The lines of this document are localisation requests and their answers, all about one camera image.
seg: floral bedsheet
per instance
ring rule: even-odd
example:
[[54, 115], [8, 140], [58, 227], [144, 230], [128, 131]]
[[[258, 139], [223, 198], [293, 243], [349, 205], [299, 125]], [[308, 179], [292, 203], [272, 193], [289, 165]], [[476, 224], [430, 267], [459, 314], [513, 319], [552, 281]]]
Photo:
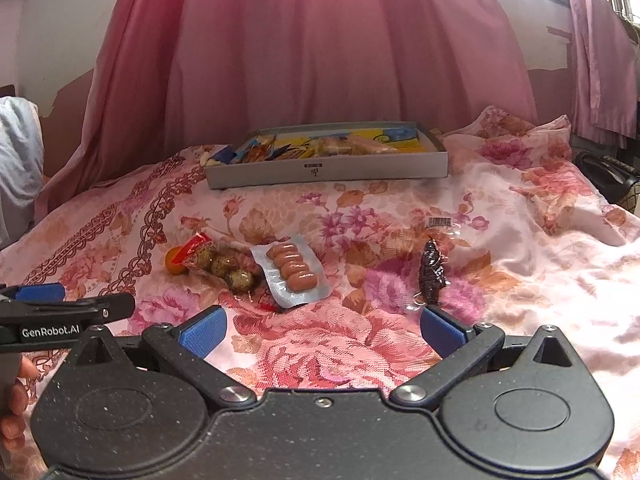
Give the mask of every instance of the floral bedsheet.
[[[210, 190], [201, 146], [95, 187], [50, 214], [0, 253], [7, 283], [60, 281], [68, 298], [126, 290], [136, 313], [112, 327], [139, 333], [180, 323], [210, 304], [228, 313], [225, 341], [207, 358], [246, 386], [389, 391], [438, 357], [403, 307], [416, 292], [417, 257], [434, 237], [447, 258], [444, 307], [469, 323], [512, 334], [559, 325], [593, 371], [616, 414], [601, 464], [616, 480], [640, 478], [640, 219], [611, 206], [571, 164], [570, 124], [533, 127], [488, 108], [443, 136], [450, 176]], [[450, 216], [455, 237], [428, 228]], [[171, 276], [166, 251], [212, 230], [250, 244], [299, 233], [333, 288], [325, 300], [275, 314]], [[32, 403], [64, 356], [31, 359], [41, 377]], [[12, 470], [36, 478], [32, 442]]]

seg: white box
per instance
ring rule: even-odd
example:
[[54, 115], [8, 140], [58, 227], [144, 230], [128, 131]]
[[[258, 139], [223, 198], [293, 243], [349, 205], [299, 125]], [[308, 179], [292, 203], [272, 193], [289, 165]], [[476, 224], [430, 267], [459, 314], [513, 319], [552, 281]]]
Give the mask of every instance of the white box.
[[244, 164], [207, 166], [205, 174], [211, 189], [266, 186], [292, 182], [334, 180], [387, 180], [402, 178], [444, 178], [449, 173], [449, 154], [442, 143], [417, 123], [375, 122], [312, 124], [260, 130], [256, 135], [277, 134], [278, 138], [321, 137], [336, 132], [371, 128], [415, 128], [426, 150], [423, 153], [384, 153], [381, 155], [335, 155], [288, 160], [268, 160]]

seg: pillow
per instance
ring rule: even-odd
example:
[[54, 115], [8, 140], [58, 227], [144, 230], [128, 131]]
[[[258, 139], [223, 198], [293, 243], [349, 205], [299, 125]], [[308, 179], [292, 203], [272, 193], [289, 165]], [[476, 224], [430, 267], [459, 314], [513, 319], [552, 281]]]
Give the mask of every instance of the pillow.
[[0, 249], [33, 222], [33, 202], [43, 185], [44, 147], [35, 104], [0, 98]]

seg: small orange fruit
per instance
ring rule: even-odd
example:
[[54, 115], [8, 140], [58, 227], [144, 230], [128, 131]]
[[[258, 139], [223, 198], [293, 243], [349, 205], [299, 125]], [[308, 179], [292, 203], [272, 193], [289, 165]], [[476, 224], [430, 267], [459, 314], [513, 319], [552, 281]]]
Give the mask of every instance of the small orange fruit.
[[183, 274], [187, 272], [187, 267], [181, 264], [174, 264], [171, 261], [175, 258], [175, 255], [178, 254], [181, 248], [182, 247], [174, 247], [169, 249], [164, 257], [164, 266], [170, 274]]

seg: black bag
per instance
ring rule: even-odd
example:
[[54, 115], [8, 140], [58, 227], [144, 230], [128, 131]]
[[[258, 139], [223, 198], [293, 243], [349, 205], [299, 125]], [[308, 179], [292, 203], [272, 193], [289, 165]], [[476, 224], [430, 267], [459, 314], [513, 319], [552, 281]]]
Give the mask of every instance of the black bag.
[[640, 201], [640, 171], [609, 155], [580, 152], [575, 165], [610, 204], [635, 214]]

